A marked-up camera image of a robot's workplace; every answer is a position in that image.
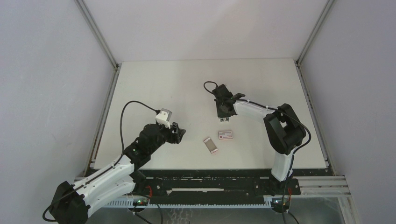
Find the red staple box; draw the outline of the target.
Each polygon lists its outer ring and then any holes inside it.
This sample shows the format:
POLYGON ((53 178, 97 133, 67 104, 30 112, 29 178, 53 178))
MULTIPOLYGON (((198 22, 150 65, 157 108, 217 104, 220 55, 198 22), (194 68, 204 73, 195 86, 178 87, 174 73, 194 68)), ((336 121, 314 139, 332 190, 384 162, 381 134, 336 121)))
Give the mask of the red staple box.
POLYGON ((232 139, 233 138, 233 132, 232 131, 219 131, 218 132, 218 138, 219 138, 219 140, 232 139))

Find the cardboard staple box tray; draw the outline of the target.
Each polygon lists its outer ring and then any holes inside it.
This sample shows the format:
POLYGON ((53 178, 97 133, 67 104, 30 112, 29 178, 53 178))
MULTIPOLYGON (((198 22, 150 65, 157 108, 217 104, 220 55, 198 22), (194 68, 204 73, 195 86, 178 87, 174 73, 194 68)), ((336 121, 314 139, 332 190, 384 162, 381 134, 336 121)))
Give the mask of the cardboard staple box tray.
POLYGON ((203 142, 211 154, 218 151, 218 148, 216 147, 216 145, 214 144, 213 140, 210 137, 205 139, 203 142))

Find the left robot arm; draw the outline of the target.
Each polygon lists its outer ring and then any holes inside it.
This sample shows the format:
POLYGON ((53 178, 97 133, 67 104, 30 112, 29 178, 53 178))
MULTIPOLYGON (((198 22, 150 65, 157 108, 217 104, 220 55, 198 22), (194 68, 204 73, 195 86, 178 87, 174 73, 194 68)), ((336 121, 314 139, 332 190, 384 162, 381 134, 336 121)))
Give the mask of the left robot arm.
POLYGON ((117 197, 145 191, 145 176, 139 169, 162 145, 179 144, 186 130, 176 122, 171 127, 148 124, 126 147, 121 156, 84 179, 58 185, 51 204, 46 209, 59 224, 84 224, 88 218, 117 197))

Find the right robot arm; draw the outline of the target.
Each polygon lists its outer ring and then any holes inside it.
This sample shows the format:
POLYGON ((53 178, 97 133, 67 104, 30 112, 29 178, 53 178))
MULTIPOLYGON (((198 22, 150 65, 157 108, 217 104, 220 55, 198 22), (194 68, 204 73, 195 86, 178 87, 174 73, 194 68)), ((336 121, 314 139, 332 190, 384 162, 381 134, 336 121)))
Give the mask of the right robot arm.
POLYGON ((232 94, 224 84, 216 84, 213 90, 205 90, 214 96, 221 122, 228 121, 232 116, 243 115, 264 123, 270 145, 276 151, 270 189, 275 194, 286 191, 289 186, 287 179, 292 175, 294 155, 311 141, 310 131, 300 122, 293 108, 289 104, 277 108, 261 105, 245 99, 242 93, 232 94))

